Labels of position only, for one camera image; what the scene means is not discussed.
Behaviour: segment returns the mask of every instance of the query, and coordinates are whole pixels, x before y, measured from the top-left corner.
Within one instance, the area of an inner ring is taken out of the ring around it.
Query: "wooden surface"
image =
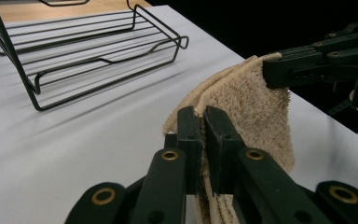
[[[133,7],[139,4],[150,7],[144,0],[130,0]],[[0,1],[0,15],[3,21],[31,21],[71,16],[81,16],[107,11],[127,9],[126,0],[89,0],[87,4],[70,7],[48,7],[34,1]]]

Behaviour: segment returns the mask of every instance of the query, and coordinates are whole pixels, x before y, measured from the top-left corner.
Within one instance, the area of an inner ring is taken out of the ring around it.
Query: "towel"
[[[205,79],[168,116],[162,132],[177,132],[177,112],[185,106],[193,105],[199,118],[202,118],[207,105],[216,106],[227,112],[247,147],[266,150],[289,173],[295,164],[288,124],[290,92],[288,88],[267,88],[262,73],[264,60],[281,57],[279,52],[252,56]],[[213,196],[204,150],[201,182],[202,193],[193,198],[197,222],[239,223],[232,206],[232,195]]]

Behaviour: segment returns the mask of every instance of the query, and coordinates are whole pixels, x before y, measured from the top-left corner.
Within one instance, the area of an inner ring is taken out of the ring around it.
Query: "dish rack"
[[[71,0],[37,0],[49,7]],[[74,5],[89,0],[75,0]],[[44,111],[127,83],[176,59],[189,38],[139,5],[103,14],[12,22],[0,16],[0,56],[17,69],[34,108]]]

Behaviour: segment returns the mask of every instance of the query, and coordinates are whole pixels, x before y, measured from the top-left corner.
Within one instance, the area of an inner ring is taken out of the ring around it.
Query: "beige towel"
[[[193,105],[202,118],[207,105],[225,110],[247,147],[266,150],[284,171],[295,164],[288,124],[287,88],[270,90],[263,79],[263,60],[280,58],[280,53],[252,56],[204,80],[173,110],[163,125],[163,133],[176,133],[176,114]],[[232,207],[232,195],[213,196],[209,168],[203,152],[204,194],[194,198],[199,224],[239,223]]]

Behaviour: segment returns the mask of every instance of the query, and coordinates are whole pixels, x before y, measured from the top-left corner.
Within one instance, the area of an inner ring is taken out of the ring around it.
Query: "black metal rack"
[[[39,0],[54,5],[54,0]],[[64,6],[71,6],[65,1]],[[87,0],[73,4],[87,4]],[[189,38],[127,0],[127,10],[6,25],[0,56],[15,65],[34,108],[44,111],[173,63]]]

